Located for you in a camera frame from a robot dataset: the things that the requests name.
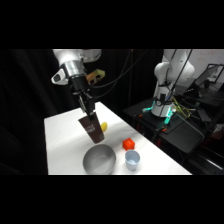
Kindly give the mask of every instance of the wire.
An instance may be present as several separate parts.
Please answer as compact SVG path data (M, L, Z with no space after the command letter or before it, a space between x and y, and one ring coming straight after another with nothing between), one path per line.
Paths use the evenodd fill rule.
M173 100L174 100L174 102L175 102L175 108L176 108L176 110L177 110L178 112L181 112L185 117L189 118L189 117L191 116L191 114L190 114L190 112L189 112L190 109L187 109L186 107L183 107L183 109L182 109L181 106L179 105L179 103L177 102L177 100L175 99L175 97L173 97ZM183 110L187 110L188 115L186 115L186 114L183 112Z
M176 113L176 114L177 114L177 116L179 118L181 118L185 123L187 123L189 126L191 126L195 131L197 131L202 136L201 141L191 150L191 153L192 153L204 141L205 136L197 128L195 128L193 125L191 125L190 123L188 123L184 118L182 118L178 113ZM191 153L189 153L189 155L187 155L185 157L185 159L182 161L181 165L184 164L185 160L191 155Z
M124 72L124 70L125 70L125 68L126 68L126 66L127 66L127 63L128 63L128 59L130 58L130 55L131 55L131 49L130 49L130 51L129 51L129 54L128 54L128 56L127 56L127 59L126 59L126 62L125 62L125 64L124 64L124 67L123 67L123 69L122 69L122 72L121 72L121 74L119 75L119 77L123 74L123 72ZM106 92L106 93L104 93L104 94L102 94L102 95L100 95L100 96L96 96L96 97L94 97L95 99L99 99L99 98L101 98L101 97L103 97L103 96L105 96L105 95L107 95L116 85L117 85L117 82L115 82L114 83L114 85Z
M123 73L120 77L118 77L117 79L115 79L114 81L108 83L108 84L105 84L103 86L91 86L91 88L93 89L100 89L100 88L104 88L104 87L107 87L109 85L112 85L113 83L117 82L118 80L120 80L124 75L126 75L141 59L142 57L149 51L149 49L147 49L139 58L138 60L125 72Z
M195 108L197 108L197 109L200 109L200 110L203 110L203 111L205 111L204 109L202 109L202 108L200 108L200 107L197 107L197 106L195 106L195 105L192 105L192 104L190 104L190 103L188 103L185 99L182 99L186 104L188 104L189 106L192 106L192 107L195 107Z
M181 70L181 72L180 72L180 74L179 74L179 76L178 76L178 78L177 78L177 80L176 80L176 82L175 82L173 88L171 89L171 91L173 91L173 90L175 89L175 87L176 87L176 85L177 85L177 82L178 82L180 76L182 75L182 72L183 72L183 70L185 69L185 66L186 66L187 62L188 62L188 60L189 60L190 57L191 57L192 51L193 51L193 49L191 49L191 51L190 51L190 53L189 53L189 55L188 55L188 57L187 57L187 60L186 60L186 62L185 62L185 64L184 64L184 67L182 68L182 70Z

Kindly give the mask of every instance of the metal bowl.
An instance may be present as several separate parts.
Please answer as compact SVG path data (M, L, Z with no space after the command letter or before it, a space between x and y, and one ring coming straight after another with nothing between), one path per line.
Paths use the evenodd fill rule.
M116 163L116 154L107 145L97 145L85 155L83 166L90 175L109 175L113 172Z

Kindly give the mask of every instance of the table surface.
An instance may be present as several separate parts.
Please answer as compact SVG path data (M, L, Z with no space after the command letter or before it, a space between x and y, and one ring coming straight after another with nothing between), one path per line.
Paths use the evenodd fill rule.
M96 104L100 123L107 122L105 140L100 144L110 146L117 161L113 175L191 175L150 141L140 135L102 103ZM95 146L78 120L85 115L76 109L45 119L45 135L49 175L87 175L83 158ZM127 170L122 142L132 138L141 162L135 172Z
M142 109L151 107L152 103L153 100L142 101L139 104L125 109L124 113L133 118L134 115L142 113ZM137 118L136 121L151 131L155 130L154 126L149 122L144 121L142 118ZM199 126L189 120L187 120L187 122L200 130L204 135L206 134L207 130L205 126ZM185 153L191 152L192 149L202 140L202 136L185 122L169 134L160 133L159 136Z

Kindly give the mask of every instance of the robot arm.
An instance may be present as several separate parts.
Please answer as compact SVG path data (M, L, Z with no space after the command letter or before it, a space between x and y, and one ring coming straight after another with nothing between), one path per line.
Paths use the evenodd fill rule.
M101 49L53 49L59 62L59 71L52 78L56 85L70 85L73 95L79 96L80 106L90 120L93 119L95 101L89 95L84 63L94 62L101 56Z
M187 61L187 49L177 49L175 54L174 49L165 49L164 56L169 62L160 63L155 69L155 76L158 79L158 84L155 91L156 100L152 113L158 117L167 117L172 106L171 94L175 91L171 90L182 69L184 68L178 79L180 83L191 79L195 72L195 68Z

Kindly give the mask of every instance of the blue cup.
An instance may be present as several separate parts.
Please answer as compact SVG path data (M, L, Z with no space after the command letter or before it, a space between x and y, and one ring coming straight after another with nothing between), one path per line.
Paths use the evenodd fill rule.
M129 150L125 154L125 161L127 169L135 171L140 162L140 155L134 150Z

